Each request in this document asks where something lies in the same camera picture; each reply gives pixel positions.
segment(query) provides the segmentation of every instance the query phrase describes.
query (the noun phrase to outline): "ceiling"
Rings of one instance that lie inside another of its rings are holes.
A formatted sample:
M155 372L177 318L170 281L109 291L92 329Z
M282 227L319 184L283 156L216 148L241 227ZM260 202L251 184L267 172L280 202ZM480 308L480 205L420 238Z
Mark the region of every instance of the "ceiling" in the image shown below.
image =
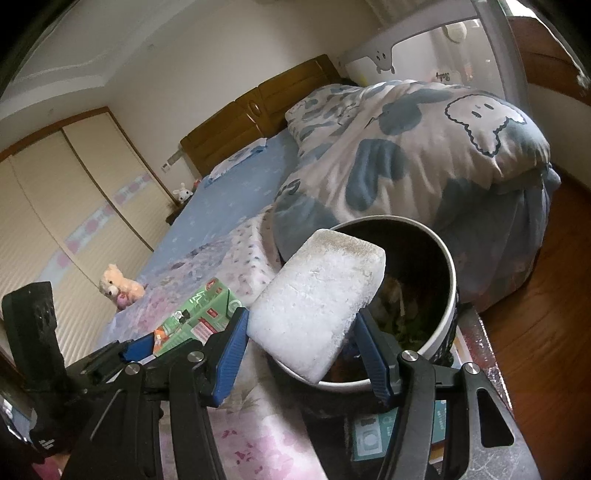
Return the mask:
M90 104L94 103L104 105L117 79L132 72L197 18L228 2L80 0L49 34L46 32L8 85L0 99L0 122L33 108L46 124L51 123L48 116L57 120L68 113L59 111L62 103L69 104L63 98L68 95L82 102L79 111L93 108ZM84 105L85 97L89 105Z

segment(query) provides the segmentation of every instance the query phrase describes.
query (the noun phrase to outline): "blue gripper pad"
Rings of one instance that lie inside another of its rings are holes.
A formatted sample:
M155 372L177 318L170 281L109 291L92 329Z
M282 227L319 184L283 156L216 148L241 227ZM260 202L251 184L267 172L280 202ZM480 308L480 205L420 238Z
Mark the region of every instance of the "blue gripper pad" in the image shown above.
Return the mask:
M374 342L365 323L365 317L361 313L357 314L355 325L353 326L353 334L355 335L355 342L361 353L361 360L363 360L365 371L368 373L374 394L384 404L388 405L393 397L388 365L379 353L378 346Z
M215 407L222 404L234 386L234 380L236 380L244 350L248 343L248 337L246 336L247 325L248 310L243 307L237 308L232 320L226 327L225 332L228 332L228 329L231 329L231 331L217 363L216 385L212 392L212 401Z
M131 342L125 352L123 352L123 358L126 362L139 362L147 356L152 355L153 350L154 332L151 332Z

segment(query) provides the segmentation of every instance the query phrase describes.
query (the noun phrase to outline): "wooden floor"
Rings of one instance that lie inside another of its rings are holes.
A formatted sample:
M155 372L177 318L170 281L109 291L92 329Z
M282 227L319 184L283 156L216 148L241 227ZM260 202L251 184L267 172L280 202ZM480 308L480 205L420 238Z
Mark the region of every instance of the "wooden floor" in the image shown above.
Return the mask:
M543 479L566 478L591 453L591 193L563 179L530 282L482 317Z

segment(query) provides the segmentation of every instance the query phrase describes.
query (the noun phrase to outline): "white rabbit plush toy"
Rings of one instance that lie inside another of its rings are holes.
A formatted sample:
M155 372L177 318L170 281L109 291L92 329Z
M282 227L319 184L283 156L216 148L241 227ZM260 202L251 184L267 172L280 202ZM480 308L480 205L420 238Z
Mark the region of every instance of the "white rabbit plush toy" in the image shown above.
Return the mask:
M179 202L185 203L187 200L189 200L189 198L191 198L193 192L191 192L191 190L187 190L184 187L184 183L181 183L180 190L173 190L173 195L176 195L178 197Z

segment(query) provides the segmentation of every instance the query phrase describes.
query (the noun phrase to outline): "bowl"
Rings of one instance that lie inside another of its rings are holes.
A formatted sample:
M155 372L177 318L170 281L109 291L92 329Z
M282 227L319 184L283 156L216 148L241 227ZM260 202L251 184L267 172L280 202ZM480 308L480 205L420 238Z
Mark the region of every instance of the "bowl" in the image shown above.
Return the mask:
M456 333L457 282L452 256L429 227L420 222L394 215L367 216L332 228L366 240L386 251L386 274L403 284L429 283L436 286L432 334L418 353L432 363L449 354ZM352 382L310 384L277 362L289 376L311 387L334 393L356 393L371 390L369 378Z

